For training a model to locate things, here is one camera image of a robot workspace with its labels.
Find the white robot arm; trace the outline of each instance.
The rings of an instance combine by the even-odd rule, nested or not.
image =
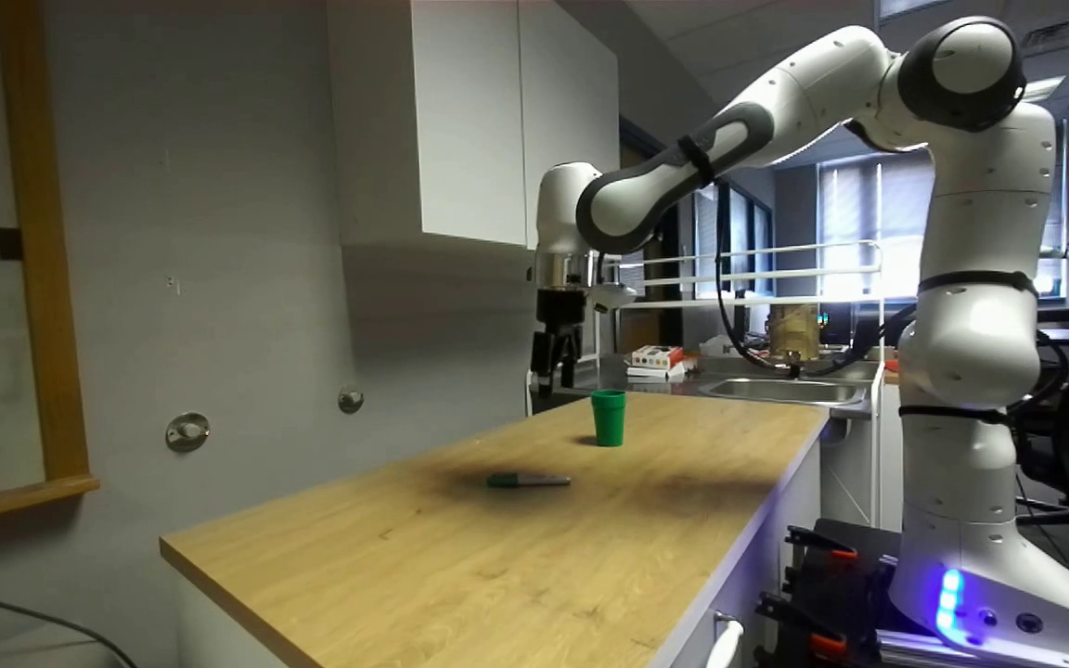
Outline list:
[[[973,657],[1069,657],[1069,570],[1018,533],[1004,407],[1040,371],[1036,247],[1055,187],[1055,118],[1023,100],[1014,32],[957,17],[905,57],[837,31],[775,63],[698,134],[599,174],[566,163],[538,197],[538,286],[575,291],[578,254],[633,254],[692,188],[775,163],[849,121],[881,148],[927,146],[919,323],[902,335],[905,513],[891,600]]]

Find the desk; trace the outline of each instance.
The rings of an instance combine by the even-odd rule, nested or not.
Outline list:
[[[164,557],[190,610],[224,614],[206,636],[237,620],[288,666],[695,666],[714,610],[749,617],[775,588],[782,525],[817,520],[822,494],[795,478],[817,486],[825,419],[633,392],[628,442],[601,448],[575,402],[168,533]],[[572,486],[492,491],[492,470]]]

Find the wall cabinet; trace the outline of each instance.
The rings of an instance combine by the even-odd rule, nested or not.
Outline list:
[[[618,167],[618,57],[555,0],[333,0],[347,244],[534,244],[538,179]]]

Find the wooden tabletop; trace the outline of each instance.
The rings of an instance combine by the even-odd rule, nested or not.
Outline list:
[[[190,526],[164,557],[288,666],[651,666],[822,426],[817,403],[633,392],[607,448],[578,402]]]

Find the green cup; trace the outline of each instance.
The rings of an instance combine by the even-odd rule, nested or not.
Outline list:
[[[599,447],[625,447],[625,391],[596,392],[596,431]]]

